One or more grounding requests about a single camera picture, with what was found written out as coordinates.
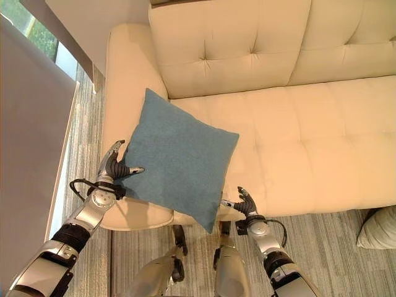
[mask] robotic hand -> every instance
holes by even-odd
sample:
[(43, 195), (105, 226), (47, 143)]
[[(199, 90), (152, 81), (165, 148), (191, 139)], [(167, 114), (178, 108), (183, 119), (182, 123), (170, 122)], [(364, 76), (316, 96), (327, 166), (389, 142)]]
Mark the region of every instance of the robotic hand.
[[(23, 271), (12, 283), (7, 297), (60, 297), (73, 277), (73, 268), (79, 253), (93, 235), (106, 211), (125, 195), (114, 180), (138, 174), (144, 168), (129, 168), (117, 162), (118, 150), (125, 143), (117, 141), (103, 157), (96, 182), (85, 179), (71, 182), (71, 188), (84, 201), (63, 224), (51, 240), (46, 241)], [(91, 188), (86, 199), (76, 191), (74, 183), (88, 184)]]
[[(265, 217), (257, 213), (256, 204), (247, 190), (238, 187), (238, 192), (243, 202), (234, 203), (222, 200), (221, 204), (232, 207), (246, 216), (245, 220), (236, 222), (238, 234), (248, 235), (254, 243), (260, 263), (264, 266), (274, 290), (272, 297), (320, 297), (318, 289), (300, 271), (299, 267), (272, 235), (271, 229), (267, 224), (271, 220), (266, 220)], [(231, 295), (220, 294), (219, 296), (226, 297)]]

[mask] gray carpet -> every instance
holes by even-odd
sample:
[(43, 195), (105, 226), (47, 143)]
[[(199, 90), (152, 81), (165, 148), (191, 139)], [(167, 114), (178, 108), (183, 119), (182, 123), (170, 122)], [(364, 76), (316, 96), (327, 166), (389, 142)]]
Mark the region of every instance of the gray carpet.
[[(96, 85), (103, 86), (98, 75)], [(67, 180), (94, 179), (99, 163), (103, 88), (95, 95), (92, 84), (79, 69), (81, 82), (69, 143)], [(80, 205), (67, 191), (65, 216)], [(356, 236), (366, 210), (300, 215), (279, 218), (288, 228), (287, 252), (319, 287), (323, 296), (396, 296), (396, 250), (375, 251), (356, 247)], [(186, 279), (172, 286), (167, 295), (213, 296), (213, 253), (218, 232), (208, 235), (200, 226), (184, 227), (189, 255), (184, 260)], [(282, 230), (274, 225), (282, 239)], [(263, 268), (245, 236), (232, 236), (246, 263), (252, 296), (272, 291)], [(173, 244), (170, 227), (120, 232), (99, 229), (74, 267), (74, 279), (66, 296), (116, 296), (127, 290), (133, 276), (150, 260), (162, 256)]]
[[(101, 74), (95, 77), (104, 86)], [(66, 191), (63, 219), (81, 205), (80, 199), (69, 188), (76, 178), (95, 180), (100, 162), (101, 122), (103, 118), (104, 87), (93, 92), (88, 75), (78, 66), (77, 81), (80, 82), (74, 116), (69, 134), (69, 162), (66, 170)], [(87, 188), (77, 185), (81, 193)], [(110, 231), (99, 228), (92, 236), (73, 268), (74, 278), (65, 296), (104, 297), (110, 295)]]
[[(286, 251), (320, 288), (323, 296), (396, 296), (396, 251), (356, 247), (356, 236), (367, 211), (300, 215), (278, 218), (289, 233)], [(282, 229), (274, 225), (282, 240)], [(185, 226), (189, 254), (184, 261), (186, 279), (172, 286), (168, 295), (213, 296), (213, 253), (218, 233), (207, 234), (200, 226)], [(270, 296), (272, 291), (247, 237), (232, 235), (243, 255), (251, 281), (252, 296)], [(133, 276), (148, 261), (172, 245), (170, 227), (135, 232), (113, 232), (112, 288), (127, 290)]]

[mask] sofa cushion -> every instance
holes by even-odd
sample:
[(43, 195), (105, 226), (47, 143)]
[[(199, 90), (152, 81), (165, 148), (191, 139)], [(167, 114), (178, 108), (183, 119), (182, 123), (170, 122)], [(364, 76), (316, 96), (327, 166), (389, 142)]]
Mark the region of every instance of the sofa cushion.
[(216, 0), (152, 7), (150, 26), (169, 98), (286, 85), (310, 0)]
[(150, 8), (170, 98), (396, 74), (394, 0), (213, 0)]
[(211, 233), (238, 137), (198, 121), (147, 89), (123, 159), (145, 171), (117, 183), (129, 197), (190, 214)]
[(290, 84), (396, 74), (396, 1), (312, 0)]
[(396, 249), (396, 205), (378, 210), (364, 223), (357, 246), (365, 249)]
[[(387, 76), (171, 102), (240, 134), (223, 198), (238, 201), (243, 186), (275, 217), (396, 204), (395, 94)], [(221, 206), (219, 220), (239, 218)]]

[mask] blue pillow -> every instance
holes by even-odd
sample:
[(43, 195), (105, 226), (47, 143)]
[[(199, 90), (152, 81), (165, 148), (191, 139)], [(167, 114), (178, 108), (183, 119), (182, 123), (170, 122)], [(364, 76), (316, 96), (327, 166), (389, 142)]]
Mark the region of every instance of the blue pillow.
[(209, 233), (239, 135), (206, 125), (150, 89), (124, 154), (145, 171), (118, 181), (127, 196), (186, 213)]

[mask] robotic arm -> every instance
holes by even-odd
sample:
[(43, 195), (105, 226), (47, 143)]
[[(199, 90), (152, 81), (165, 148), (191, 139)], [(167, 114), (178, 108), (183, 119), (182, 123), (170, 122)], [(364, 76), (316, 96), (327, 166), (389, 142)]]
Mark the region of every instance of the robotic arm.
[(124, 140), (117, 141), (103, 157), (95, 184), (91, 186), (84, 204), (79, 207), (34, 255), (12, 283), (7, 297), (60, 297), (73, 277), (73, 268), (79, 253), (93, 235), (104, 214), (116, 200), (124, 196), (124, 189), (113, 181), (143, 168), (128, 168), (117, 162), (118, 150)]
[(264, 266), (274, 290), (272, 297), (322, 296), (314, 284), (302, 273), (286, 251), (279, 245), (267, 224), (268, 221), (257, 213), (256, 204), (247, 190), (238, 187), (238, 191), (239, 197), (243, 202), (234, 203), (222, 200), (221, 203), (238, 210), (246, 216), (245, 220), (236, 224), (238, 234), (248, 235), (249, 239), (254, 243), (260, 263)]
[[(143, 168), (129, 168), (117, 162), (118, 150), (124, 143), (117, 141), (103, 157), (95, 183), (85, 179), (71, 182), (73, 191), (84, 201), (51, 240), (46, 241), (12, 283), (6, 297), (62, 297), (73, 277), (73, 268), (79, 253), (95, 232), (104, 214), (116, 200), (125, 195), (125, 189), (114, 185), (114, 180), (138, 174)], [(74, 187), (75, 182), (90, 186), (84, 199)], [(273, 297), (320, 297), (317, 288), (306, 278), (298, 266), (272, 235), (266, 220), (257, 213), (249, 193), (238, 187), (243, 202), (222, 200), (227, 207), (245, 214), (246, 219), (237, 222), (238, 234), (246, 234), (254, 243), (259, 260), (270, 278)], [(128, 296), (162, 296), (170, 280), (184, 279), (181, 262), (187, 254), (184, 231), (173, 227), (175, 247), (163, 257), (148, 263), (136, 276)], [(248, 297), (249, 281), (241, 256), (230, 238), (230, 222), (222, 223), (220, 248), (216, 250), (213, 266), (216, 273), (216, 297)]]

